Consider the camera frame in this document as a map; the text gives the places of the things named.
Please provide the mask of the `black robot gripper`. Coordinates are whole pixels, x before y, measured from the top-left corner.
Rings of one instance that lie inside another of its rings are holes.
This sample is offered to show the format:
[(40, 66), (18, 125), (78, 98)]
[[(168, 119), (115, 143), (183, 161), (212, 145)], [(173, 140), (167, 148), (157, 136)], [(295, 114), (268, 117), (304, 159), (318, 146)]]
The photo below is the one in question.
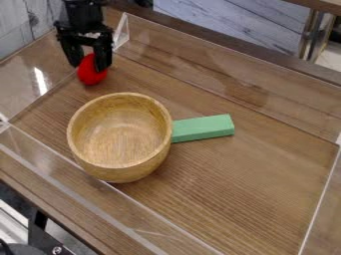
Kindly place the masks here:
[(61, 12), (53, 25), (57, 40), (72, 67), (84, 58), (84, 46), (93, 45), (94, 68), (102, 72), (112, 65), (112, 28), (104, 24), (102, 7), (109, 0), (61, 0)]

